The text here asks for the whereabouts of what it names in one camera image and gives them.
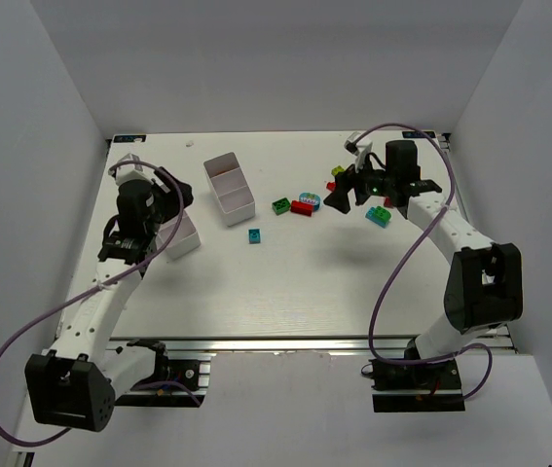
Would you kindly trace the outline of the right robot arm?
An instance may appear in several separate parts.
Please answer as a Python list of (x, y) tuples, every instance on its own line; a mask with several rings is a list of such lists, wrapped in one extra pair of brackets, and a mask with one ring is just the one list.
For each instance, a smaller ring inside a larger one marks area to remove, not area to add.
[(343, 214), (371, 197), (388, 198), (404, 219), (420, 228), (450, 266), (443, 314), (414, 338), (407, 362), (431, 364), (457, 356), (490, 329), (523, 312), (522, 257), (512, 243), (500, 244), (471, 226), (452, 206), (451, 195), (421, 176), (418, 147), (410, 139), (385, 145), (383, 167), (371, 163), (372, 143), (352, 134), (345, 143), (355, 161), (335, 176), (325, 205)]

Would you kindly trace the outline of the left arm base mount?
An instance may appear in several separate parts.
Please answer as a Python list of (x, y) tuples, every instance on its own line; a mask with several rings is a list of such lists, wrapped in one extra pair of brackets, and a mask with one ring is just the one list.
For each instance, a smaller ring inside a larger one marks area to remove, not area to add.
[(162, 341), (137, 339), (115, 349), (121, 376), (131, 376), (127, 391), (116, 389), (116, 407), (199, 408), (205, 398), (209, 362), (192, 356), (169, 354)]

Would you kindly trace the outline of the dark green lego brick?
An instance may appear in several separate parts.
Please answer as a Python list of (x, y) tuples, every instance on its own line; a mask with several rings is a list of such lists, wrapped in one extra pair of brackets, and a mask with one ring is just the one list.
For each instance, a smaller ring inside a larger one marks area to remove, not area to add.
[(272, 202), (272, 210), (275, 215), (281, 215), (290, 210), (291, 204), (288, 198), (280, 198)]

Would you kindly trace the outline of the lime lego brick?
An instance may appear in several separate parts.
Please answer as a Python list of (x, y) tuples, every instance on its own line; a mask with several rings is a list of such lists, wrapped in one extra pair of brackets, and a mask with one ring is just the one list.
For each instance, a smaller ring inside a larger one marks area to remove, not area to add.
[(344, 171), (345, 170), (340, 165), (338, 165), (331, 170), (331, 175), (336, 177), (337, 175), (339, 175), (340, 173), (343, 173)]

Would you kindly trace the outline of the red long lego brick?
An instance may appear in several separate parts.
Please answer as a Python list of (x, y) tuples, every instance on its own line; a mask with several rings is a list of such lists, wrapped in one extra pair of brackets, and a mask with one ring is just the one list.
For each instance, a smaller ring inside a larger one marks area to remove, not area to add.
[(312, 204), (299, 200), (292, 200), (290, 203), (290, 211), (295, 214), (312, 217), (314, 208)]

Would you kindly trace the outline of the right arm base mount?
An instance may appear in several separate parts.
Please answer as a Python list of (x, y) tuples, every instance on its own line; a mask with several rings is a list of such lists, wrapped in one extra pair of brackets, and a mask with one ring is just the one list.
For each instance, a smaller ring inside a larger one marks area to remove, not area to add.
[(424, 366), (394, 366), (371, 360), (360, 372), (372, 381), (375, 413), (465, 411), (455, 360)]

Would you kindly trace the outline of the cyan and lime lego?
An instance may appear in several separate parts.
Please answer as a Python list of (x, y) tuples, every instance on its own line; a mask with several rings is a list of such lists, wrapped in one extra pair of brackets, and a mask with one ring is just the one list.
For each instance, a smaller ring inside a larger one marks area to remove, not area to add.
[(365, 218), (382, 228), (386, 228), (391, 221), (391, 213), (381, 206), (371, 207), (366, 212)]

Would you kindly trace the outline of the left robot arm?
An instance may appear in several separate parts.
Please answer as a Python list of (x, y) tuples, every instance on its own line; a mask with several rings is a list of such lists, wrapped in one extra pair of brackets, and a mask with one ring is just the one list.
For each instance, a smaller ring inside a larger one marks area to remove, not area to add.
[(117, 213), (103, 231), (92, 292), (80, 300), (60, 337), (43, 354), (29, 357), (24, 373), (34, 419), (40, 424), (101, 431), (116, 401), (133, 388), (165, 383), (170, 365), (164, 345), (135, 339), (113, 352), (107, 345), (150, 263), (166, 249), (161, 226), (179, 223), (193, 201), (190, 185), (161, 166), (155, 176), (119, 162)]

